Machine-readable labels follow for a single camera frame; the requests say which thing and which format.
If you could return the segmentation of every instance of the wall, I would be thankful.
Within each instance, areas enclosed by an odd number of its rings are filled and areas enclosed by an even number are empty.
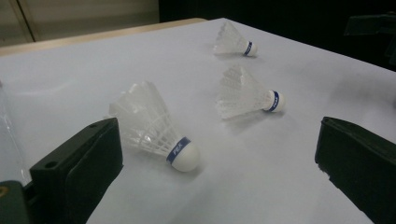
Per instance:
[[[384,53],[390,35],[344,36],[347,20],[355,15],[396,11],[389,0],[160,0],[160,21],[200,17],[228,18],[322,49],[388,69]]]
[[[159,22],[158,0],[0,0],[0,46],[116,30]],[[18,21],[15,13],[22,13]]]
[[[22,14],[14,6],[16,2],[0,0],[0,47],[32,42]]]

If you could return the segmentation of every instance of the shuttlecock cork base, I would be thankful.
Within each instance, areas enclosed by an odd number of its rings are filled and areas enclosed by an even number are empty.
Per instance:
[[[269,102],[273,102],[272,105],[263,108],[269,112],[279,112],[285,106],[286,100],[282,93],[277,91],[268,91],[267,96],[270,98]]]
[[[245,51],[244,55],[248,57],[255,56],[257,53],[257,45],[255,45],[253,42],[248,41],[247,42],[247,50]]]
[[[166,161],[181,172],[189,172],[198,165],[200,157],[197,146],[187,137],[183,137],[169,153]]]

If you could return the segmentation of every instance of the table surface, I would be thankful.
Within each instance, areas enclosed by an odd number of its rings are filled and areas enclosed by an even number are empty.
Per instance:
[[[396,74],[234,21],[259,47],[257,57],[215,56],[224,22],[0,57],[0,132],[11,133],[0,138],[0,180],[29,181],[27,168],[148,80],[202,161],[184,174],[124,148],[124,168],[89,223],[371,223],[314,156],[325,116],[396,142]],[[219,80],[236,63],[282,92],[285,110],[221,120]]]

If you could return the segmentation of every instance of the white table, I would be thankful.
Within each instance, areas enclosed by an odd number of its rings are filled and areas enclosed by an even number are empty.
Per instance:
[[[0,131],[9,127],[18,149],[2,135],[0,165],[7,171],[0,180],[29,181],[21,170],[102,119],[133,83],[149,80],[200,147],[199,169],[179,173],[164,160],[124,149],[125,166],[89,223],[371,223],[314,156],[324,116],[396,142],[396,74],[237,22],[258,56],[214,56],[224,21],[0,57]],[[235,63],[283,92],[285,111],[221,120],[219,80]]]

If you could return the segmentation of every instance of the beige wall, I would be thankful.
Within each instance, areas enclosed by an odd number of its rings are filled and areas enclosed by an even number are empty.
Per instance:
[[[8,4],[8,9],[10,9],[9,2],[12,1],[16,0],[0,0],[2,5]],[[159,22],[158,0],[20,0],[20,2],[32,34],[38,41]],[[0,11],[0,34],[9,35],[7,37],[9,44],[14,43],[14,39],[19,39],[17,42],[21,42],[21,34],[11,35],[10,32],[13,29],[21,29],[17,19],[11,20],[12,17],[16,18],[12,15],[13,11],[15,10],[8,10],[7,15],[3,15],[3,11]],[[7,21],[2,22],[2,17],[6,17]]]
[[[0,0],[0,46],[32,42],[16,0]]]

